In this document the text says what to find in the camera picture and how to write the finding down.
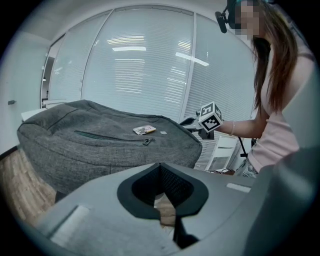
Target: window blinds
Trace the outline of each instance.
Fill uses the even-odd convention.
[[[112,13],[93,44],[82,99],[179,121],[190,69],[194,17],[165,9]]]
[[[81,99],[88,56],[106,15],[85,20],[66,33],[52,68],[50,100],[66,99],[72,102]]]
[[[251,50],[232,33],[222,34],[219,25],[197,15],[196,48],[190,92],[184,116],[194,115],[202,105],[216,102],[224,120],[250,119],[254,102],[254,62]],[[223,133],[215,132],[215,137]],[[216,140],[202,140],[201,156],[195,165],[205,170]],[[240,144],[237,142],[235,156]]]

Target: headset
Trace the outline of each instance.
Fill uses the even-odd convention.
[[[238,6],[243,0],[227,0],[226,7],[222,12],[216,11],[215,18],[219,24],[222,33],[227,33],[226,24],[229,24],[233,30],[241,29],[241,24],[236,23],[236,6]],[[250,0],[253,3],[257,3],[257,0]],[[262,0],[268,4],[274,4],[274,0]]]

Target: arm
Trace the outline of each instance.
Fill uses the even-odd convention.
[[[255,138],[261,137],[265,127],[267,125],[267,119],[269,118],[264,108],[261,109],[261,114],[256,114],[254,120],[235,121],[233,135],[242,138]],[[232,121],[223,121],[222,125],[216,129],[216,131],[230,134],[233,128]]]

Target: gray bag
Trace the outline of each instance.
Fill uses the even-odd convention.
[[[156,131],[133,131],[144,125]],[[155,162],[193,168],[202,151],[192,133],[167,117],[122,112],[88,100],[40,112],[17,135],[37,174],[64,194],[92,179]]]

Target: ceiling light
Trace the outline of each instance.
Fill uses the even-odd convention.
[[[137,35],[137,36],[130,36],[130,37],[119,37],[119,38],[114,38],[114,39],[110,39],[110,40],[107,40],[107,43],[108,44],[120,44],[120,43],[125,43],[125,42],[134,42],[134,41],[138,41],[138,42],[141,42],[141,41],[144,41],[144,36],[140,36],[140,35]]]
[[[128,47],[117,47],[117,48],[112,48],[115,52],[120,52],[120,51],[146,51],[146,47],[140,47],[140,46],[128,46]]]
[[[202,61],[202,60],[200,60],[200,59],[198,59],[198,58],[194,58],[194,57],[191,57],[191,56],[189,56],[189,55],[186,55],[186,54],[183,54],[183,53],[180,53],[180,52],[177,52],[176,54],[175,54],[175,56],[178,56],[178,57],[181,57],[181,58],[184,58],[184,59],[187,59],[187,60],[192,60],[192,61],[194,61],[194,62],[196,62],[196,63],[199,63],[199,64],[201,64],[201,65],[203,65],[203,66],[208,66],[209,65],[209,63],[207,63],[207,62],[204,62],[204,61]]]
[[[60,71],[62,69],[63,69],[63,67],[59,67],[59,68],[55,69],[54,72],[58,72],[58,71]]]

